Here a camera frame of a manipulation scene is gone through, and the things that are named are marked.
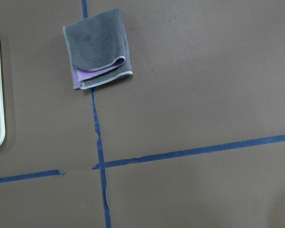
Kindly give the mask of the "folded grey cloth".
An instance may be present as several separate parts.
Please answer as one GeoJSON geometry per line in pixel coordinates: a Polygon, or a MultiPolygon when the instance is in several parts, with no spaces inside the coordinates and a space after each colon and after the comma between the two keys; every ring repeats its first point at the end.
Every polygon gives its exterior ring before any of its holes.
{"type": "Polygon", "coordinates": [[[73,89],[89,89],[133,74],[119,8],[65,25],[73,89]]]}

